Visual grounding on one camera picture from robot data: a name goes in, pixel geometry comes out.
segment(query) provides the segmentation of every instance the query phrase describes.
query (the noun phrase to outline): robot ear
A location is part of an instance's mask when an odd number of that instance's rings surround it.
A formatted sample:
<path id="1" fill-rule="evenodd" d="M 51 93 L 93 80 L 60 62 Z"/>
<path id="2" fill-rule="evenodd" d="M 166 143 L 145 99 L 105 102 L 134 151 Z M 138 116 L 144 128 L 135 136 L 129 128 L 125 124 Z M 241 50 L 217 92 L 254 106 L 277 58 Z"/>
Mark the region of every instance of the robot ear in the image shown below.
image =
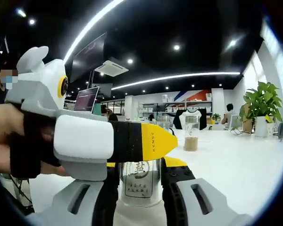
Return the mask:
<path id="1" fill-rule="evenodd" d="M 47 56 L 48 50 L 47 46 L 32 47 L 27 50 L 17 63 L 18 73 L 35 72 L 44 68 L 42 60 Z"/>

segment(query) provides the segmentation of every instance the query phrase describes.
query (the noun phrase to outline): potted plant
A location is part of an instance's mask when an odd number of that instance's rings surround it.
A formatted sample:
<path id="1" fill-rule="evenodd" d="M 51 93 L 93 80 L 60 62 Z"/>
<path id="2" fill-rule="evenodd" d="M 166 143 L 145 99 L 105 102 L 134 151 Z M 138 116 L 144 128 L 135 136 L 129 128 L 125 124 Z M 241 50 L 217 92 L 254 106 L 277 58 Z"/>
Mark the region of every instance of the potted plant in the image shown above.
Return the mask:
<path id="1" fill-rule="evenodd" d="M 221 115 L 219 115 L 218 113 L 215 113 L 212 115 L 212 124 L 215 124 L 216 121 L 221 119 Z"/>
<path id="2" fill-rule="evenodd" d="M 276 92 L 278 88 L 268 82 L 259 82 L 257 90 L 248 89 L 243 96 L 245 102 L 249 105 L 248 111 L 242 106 L 240 109 L 240 117 L 245 116 L 246 119 L 255 119 L 255 134 L 258 137 L 267 136 L 267 121 L 282 121 L 278 107 L 282 107 L 282 100 Z"/>

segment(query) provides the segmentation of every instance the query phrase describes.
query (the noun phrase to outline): laptop screen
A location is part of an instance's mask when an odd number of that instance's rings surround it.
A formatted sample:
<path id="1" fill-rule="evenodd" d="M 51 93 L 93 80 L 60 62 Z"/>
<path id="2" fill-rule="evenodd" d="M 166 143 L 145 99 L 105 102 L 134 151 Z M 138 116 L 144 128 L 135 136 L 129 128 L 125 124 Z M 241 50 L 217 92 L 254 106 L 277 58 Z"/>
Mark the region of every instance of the laptop screen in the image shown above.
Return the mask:
<path id="1" fill-rule="evenodd" d="M 98 91 L 99 87 L 80 91 L 76 97 L 74 111 L 92 112 Z"/>

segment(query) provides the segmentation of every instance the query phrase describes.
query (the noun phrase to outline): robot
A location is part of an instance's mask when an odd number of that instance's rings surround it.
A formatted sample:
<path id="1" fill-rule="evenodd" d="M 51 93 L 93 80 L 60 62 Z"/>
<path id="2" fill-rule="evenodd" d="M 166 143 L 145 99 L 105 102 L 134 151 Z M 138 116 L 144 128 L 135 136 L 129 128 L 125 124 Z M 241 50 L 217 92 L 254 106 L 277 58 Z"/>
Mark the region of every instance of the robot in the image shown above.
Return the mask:
<path id="1" fill-rule="evenodd" d="M 56 120 L 52 154 L 76 180 L 55 195 L 51 207 L 28 219 L 46 226 L 111 226 L 124 167 L 152 161 L 157 166 L 151 169 L 154 181 L 163 187 L 168 226 L 250 222 L 250 216 L 230 209 L 226 197 L 212 185 L 196 179 L 185 162 L 166 157 L 177 146 L 177 138 L 159 126 L 111 122 L 63 109 L 68 87 L 65 67 L 59 59 L 44 64 L 47 53 L 48 47 L 35 47 L 20 58 L 18 81 L 5 102 Z"/>

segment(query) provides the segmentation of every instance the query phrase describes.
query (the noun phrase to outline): ceiling light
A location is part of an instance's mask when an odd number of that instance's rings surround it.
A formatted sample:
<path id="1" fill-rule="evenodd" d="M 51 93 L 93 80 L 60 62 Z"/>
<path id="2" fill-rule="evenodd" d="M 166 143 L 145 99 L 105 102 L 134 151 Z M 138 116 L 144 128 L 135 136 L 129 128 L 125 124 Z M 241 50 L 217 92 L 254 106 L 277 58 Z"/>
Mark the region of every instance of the ceiling light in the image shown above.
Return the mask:
<path id="1" fill-rule="evenodd" d="M 135 86 L 135 85 L 144 84 L 144 83 L 153 82 L 153 81 L 167 80 L 167 79 L 177 79 L 177 78 L 202 76 L 202 75 L 239 75 L 239 74 L 240 72 L 206 72 L 206 73 L 179 74 L 179 75 L 160 77 L 160 78 L 149 79 L 149 80 L 144 80 L 144 81 L 138 81 L 138 82 L 122 85 L 122 86 L 113 87 L 111 90 L 121 89 L 121 88 L 129 87 L 129 86 Z"/>
<path id="2" fill-rule="evenodd" d="M 34 25 L 36 23 L 36 20 L 30 19 L 28 23 L 29 23 L 29 25 Z"/>
<path id="3" fill-rule="evenodd" d="M 21 9 L 17 9 L 17 13 L 18 13 L 18 15 L 20 15 L 21 17 L 26 17 L 25 12 L 24 12 L 23 10 L 21 10 Z"/>
<path id="4" fill-rule="evenodd" d="M 174 46 L 173 46 L 173 49 L 174 49 L 174 50 L 179 50 L 179 49 L 180 49 L 180 46 L 179 46 L 179 45 L 174 45 Z"/>
<path id="5" fill-rule="evenodd" d="M 230 42 L 230 46 L 229 47 L 233 47 L 233 46 L 235 46 L 236 45 L 236 40 L 232 40 L 231 42 Z"/>
<path id="6" fill-rule="evenodd" d="M 108 5 L 106 5 L 100 12 L 98 12 L 89 22 L 88 24 L 83 28 L 83 30 L 79 33 L 79 35 L 76 37 L 75 41 L 71 44 L 69 50 L 67 51 L 63 62 L 66 64 L 67 60 L 70 58 L 70 55 L 73 53 L 76 46 L 79 44 L 79 42 L 82 40 L 82 38 L 86 35 L 86 33 L 99 21 L 102 19 L 103 16 L 105 16 L 110 10 L 112 10 L 115 6 L 122 3 L 124 0 L 113 0 Z"/>

